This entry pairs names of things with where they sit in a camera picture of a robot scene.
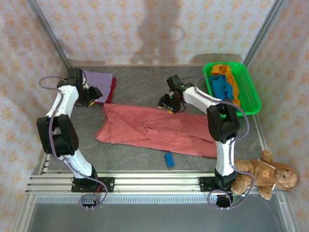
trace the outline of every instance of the blue object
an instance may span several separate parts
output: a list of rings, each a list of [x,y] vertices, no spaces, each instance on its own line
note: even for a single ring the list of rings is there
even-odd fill
[[[226,81],[225,75],[210,76],[209,83],[213,96],[221,100],[233,100],[233,87]]]
[[[175,163],[171,152],[165,153],[166,166],[168,168],[174,167]]]

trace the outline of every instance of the blue sponge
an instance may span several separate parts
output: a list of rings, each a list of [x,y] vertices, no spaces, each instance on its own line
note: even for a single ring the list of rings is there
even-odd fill
[[[171,152],[168,152],[168,153],[165,154],[165,160],[166,160],[166,166],[168,168],[171,168],[171,167],[175,166],[175,163],[174,163],[173,156],[172,156]]]

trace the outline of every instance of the gray cable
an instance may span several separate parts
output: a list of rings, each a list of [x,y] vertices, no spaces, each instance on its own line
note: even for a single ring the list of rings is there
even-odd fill
[[[92,209],[94,209],[94,208],[98,207],[103,201],[105,201],[105,199],[106,199],[106,197],[107,197],[107,187],[106,187],[106,185],[105,185],[102,181],[97,180],[97,179],[94,179],[94,178],[91,178],[91,177],[89,177],[89,176],[86,176],[86,175],[80,173],[78,170],[76,170],[76,169],[71,165],[70,160],[69,160],[68,158],[65,157],[63,160],[60,160],[60,159],[57,157],[56,150],[55,150],[55,144],[54,144],[54,140],[53,140],[52,125],[53,125],[53,121],[54,121],[55,114],[56,114],[56,112],[58,111],[58,109],[59,109],[59,107],[60,107],[60,105],[61,105],[61,103],[62,103],[62,101],[63,101],[63,93],[62,93],[59,89],[57,89],[57,88],[45,87],[45,86],[42,85],[42,81],[45,80],[45,79],[49,79],[49,78],[61,78],[61,79],[65,79],[65,78],[64,78],[64,77],[60,77],[60,76],[47,76],[47,77],[44,77],[44,78],[42,78],[41,80],[39,80],[39,85],[40,85],[40,87],[42,87],[42,88],[44,88],[44,89],[55,90],[55,91],[57,91],[57,92],[60,93],[60,100],[59,100],[59,102],[58,102],[58,104],[57,104],[55,110],[54,110],[53,113],[52,113],[52,116],[51,116],[50,122],[49,122],[49,127],[48,127],[48,136],[49,136],[49,140],[50,140],[50,146],[51,146],[51,150],[52,150],[52,155],[54,156],[54,158],[55,158],[57,161],[60,161],[60,162],[66,161],[67,164],[68,164],[68,166],[69,166],[74,172],[78,173],[78,174],[81,175],[82,177],[84,177],[84,178],[86,178],[86,179],[88,179],[88,180],[96,181],[96,182],[98,182],[99,184],[101,184],[101,185],[105,188],[105,196],[103,197],[102,201],[99,200],[99,197],[96,197],[96,196],[94,196],[93,194],[85,194],[85,195],[81,196],[81,198],[79,199],[79,205],[80,205],[81,207],[87,209],[88,207],[85,207],[85,206],[83,206],[83,204],[82,204],[83,198],[85,198],[86,196],[94,197],[94,198],[96,199],[96,201],[98,202],[95,206],[92,207]]]
[[[197,93],[198,95],[202,96],[203,98],[205,98],[205,99],[207,99],[207,100],[210,100],[210,101],[212,101],[212,102],[214,102],[214,103],[222,103],[222,104],[227,104],[227,105],[231,105],[231,106],[235,107],[236,109],[238,109],[238,110],[242,113],[242,115],[243,115],[244,118],[245,118],[246,124],[247,124],[246,132],[245,132],[243,135],[238,136],[238,137],[234,138],[233,140],[231,140],[231,142],[230,142],[230,144],[229,144],[229,152],[228,152],[229,154],[228,154],[228,157],[229,157],[229,164],[231,165],[231,167],[232,167],[232,169],[233,169],[234,171],[236,171],[236,172],[238,172],[238,173],[240,173],[240,174],[249,175],[249,176],[251,176],[251,177],[253,178],[252,183],[251,183],[251,185],[250,185],[250,188],[249,188],[248,192],[245,194],[244,199],[243,199],[239,204],[234,205],[234,206],[231,206],[231,207],[225,207],[225,208],[214,206],[214,205],[211,204],[211,202],[210,202],[210,197],[211,197],[211,194],[212,194],[212,193],[214,193],[214,192],[221,192],[221,193],[224,193],[224,194],[227,196],[227,198],[228,198],[229,201],[230,201],[230,205],[231,205],[231,203],[232,203],[231,198],[230,198],[230,196],[229,196],[225,191],[216,189],[216,190],[211,191],[211,192],[208,194],[208,196],[207,196],[207,200],[208,200],[208,202],[209,202],[209,204],[210,204],[211,207],[213,207],[213,208],[215,208],[215,209],[221,209],[221,210],[225,209],[225,210],[229,210],[229,209],[233,209],[233,208],[236,208],[236,207],[240,206],[240,205],[246,200],[246,198],[248,197],[248,194],[250,193],[250,191],[251,191],[251,189],[252,189],[252,187],[253,187],[253,184],[254,184],[254,182],[255,182],[255,176],[254,176],[253,174],[239,171],[239,170],[237,170],[237,169],[234,167],[234,164],[232,164],[232,144],[233,144],[234,142],[236,142],[237,140],[242,139],[243,137],[245,137],[245,136],[249,133],[250,124],[249,124],[248,117],[246,116],[246,114],[244,113],[244,111],[243,111],[239,106],[237,106],[237,105],[235,105],[235,104],[233,104],[233,103],[231,103],[231,102],[228,102],[228,101],[218,101],[218,100],[214,100],[214,99],[212,99],[208,94],[205,94],[205,93],[201,92],[201,91],[197,88],[197,83],[198,83],[199,80],[204,79],[204,78],[207,78],[207,76],[202,76],[202,77],[200,77],[199,79],[197,79],[197,80],[195,81],[195,83],[194,83],[194,90],[196,91],[196,93]]]

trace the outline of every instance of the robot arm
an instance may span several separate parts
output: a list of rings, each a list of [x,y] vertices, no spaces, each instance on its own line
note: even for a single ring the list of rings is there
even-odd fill
[[[184,84],[177,75],[170,77],[167,83],[170,94],[161,97],[158,107],[177,113],[182,103],[188,103],[207,114],[209,132],[217,147],[216,185],[220,189],[228,189],[229,184],[236,178],[229,160],[229,147],[232,146],[231,161],[234,164],[234,143],[231,144],[231,140],[240,129],[235,109],[230,105],[217,103],[220,99],[209,96],[208,100],[202,97],[192,84]]]
[[[53,132],[57,128],[57,133],[53,134],[56,156],[59,160],[63,160],[74,173],[73,183],[76,185],[80,185],[80,183],[89,184],[93,185],[91,190],[97,189],[96,182],[89,181],[81,176],[83,174],[94,179],[98,177],[94,167],[84,159],[78,149],[79,140],[70,116],[77,100],[82,106],[89,106],[94,100],[102,97],[102,93],[96,87],[86,86],[86,82],[83,84],[83,71],[78,68],[69,69],[68,78],[61,80],[57,88],[59,90],[58,95],[51,110],[45,117],[37,119],[37,128],[44,152],[46,154],[52,153],[49,140],[49,122],[62,95],[61,104],[58,107],[52,124]]]

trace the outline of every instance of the orange cloth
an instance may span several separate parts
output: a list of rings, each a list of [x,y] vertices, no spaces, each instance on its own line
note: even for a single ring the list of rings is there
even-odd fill
[[[231,72],[231,67],[229,65],[225,64],[216,64],[212,67],[211,74],[213,76],[217,75],[225,75],[226,81],[232,86],[233,88],[233,103],[240,107],[240,100],[238,98],[239,95],[239,88],[238,85],[233,77],[233,74]]]

